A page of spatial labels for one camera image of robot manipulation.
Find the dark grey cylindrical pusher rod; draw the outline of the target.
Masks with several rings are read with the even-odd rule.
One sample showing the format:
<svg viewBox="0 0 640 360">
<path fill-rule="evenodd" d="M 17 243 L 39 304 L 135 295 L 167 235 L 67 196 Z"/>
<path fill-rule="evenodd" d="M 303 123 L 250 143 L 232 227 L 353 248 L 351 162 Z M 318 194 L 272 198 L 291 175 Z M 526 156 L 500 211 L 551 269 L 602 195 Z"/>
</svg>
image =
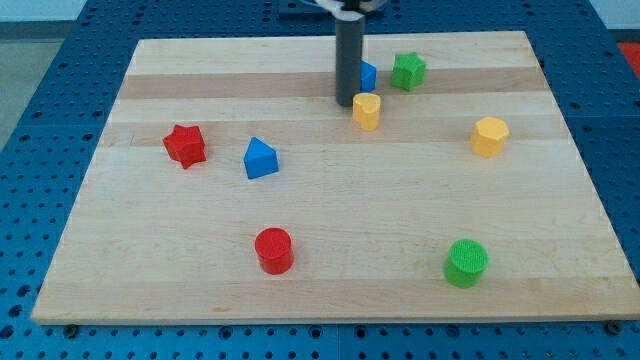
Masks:
<svg viewBox="0 0 640 360">
<path fill-rule="evenodd" d="M 339 9 L 334 13 L 335 97 L 339 105 L 351 107 L 361 88 L 361 61 L 365 17 L 357 11 Z"/>
</svg>

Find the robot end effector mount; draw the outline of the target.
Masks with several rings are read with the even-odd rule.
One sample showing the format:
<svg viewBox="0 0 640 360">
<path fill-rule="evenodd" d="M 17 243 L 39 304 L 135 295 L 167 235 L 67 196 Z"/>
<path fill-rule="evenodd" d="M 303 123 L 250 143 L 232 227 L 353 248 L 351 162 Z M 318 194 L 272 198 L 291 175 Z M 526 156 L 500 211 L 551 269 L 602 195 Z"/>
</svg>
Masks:
<svg viewBox="0 0 640 360">
<path fill-rule="evenodd" d="M 383 8 L 387 0 L 315 0 L 315 3 L 331 13 L 372 13 Z"/>
</svg>

